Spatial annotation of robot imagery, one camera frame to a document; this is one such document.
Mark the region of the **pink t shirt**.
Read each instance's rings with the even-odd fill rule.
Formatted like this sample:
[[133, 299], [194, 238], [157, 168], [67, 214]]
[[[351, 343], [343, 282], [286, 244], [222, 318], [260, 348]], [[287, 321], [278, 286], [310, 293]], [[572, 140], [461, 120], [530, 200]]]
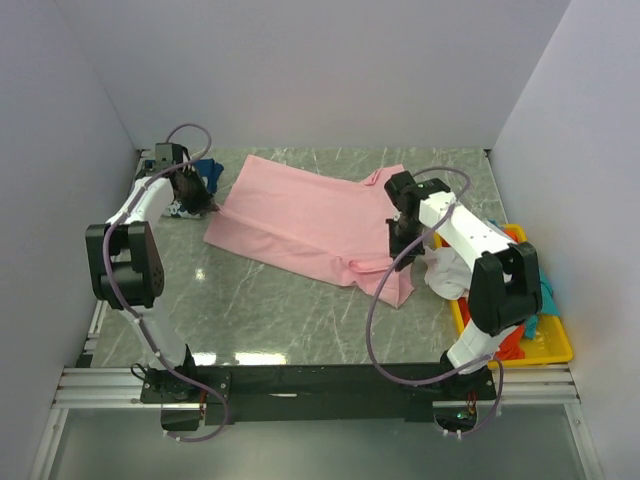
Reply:
[[380, 289], [380, 300], [399, 307], [414, 287], [409, 268], [382, 278], [391, 264], [386, 222], [396, 214], [384, 184], [403, 169], [352, 182], [250, 155], [204, 240], [314, 280]]

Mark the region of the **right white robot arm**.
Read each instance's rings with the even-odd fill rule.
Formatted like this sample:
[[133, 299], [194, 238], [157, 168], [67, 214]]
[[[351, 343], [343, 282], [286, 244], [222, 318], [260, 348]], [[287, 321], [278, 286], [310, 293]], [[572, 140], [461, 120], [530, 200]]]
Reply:
[[373, 366], [394, 383], [411, 387], [439, 383], [444, 395], [460, 399], [473, 388], [473, 375], [494, 361], [506, 337], [540, 312], [537, 251], [528, 242], [514, 243], [492, 230], [438, 178], [418, 182], [413, 174], [401, 171], [386, 181], [384, 190], [398, 216], [387, 222], [392, 263], [383, 276], [388, 278], [412, 263], [426, 237], [436, 233], [471, 270], [470, 319], [443, 354], [444, 370], [435, 377], [410, 380], [393, 375], [379, 363]]

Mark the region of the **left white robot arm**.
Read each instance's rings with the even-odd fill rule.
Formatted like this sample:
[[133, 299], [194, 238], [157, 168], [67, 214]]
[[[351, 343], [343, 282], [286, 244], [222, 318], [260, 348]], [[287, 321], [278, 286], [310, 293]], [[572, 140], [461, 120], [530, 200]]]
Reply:
[[200, 388], [186, 342], [171, 326], [161, 296], [165, 272], [154, 228], [174, 201], [193, 215], [215, 207], [213, 194], [195, 168], [200, 158], [186, 147], [158, 143], [142, 166], [131, 193], [117, 213], [85, 231], [94, 295], [121, 313], [145, 348], [145, 381], [176, 401], [193, 399]]

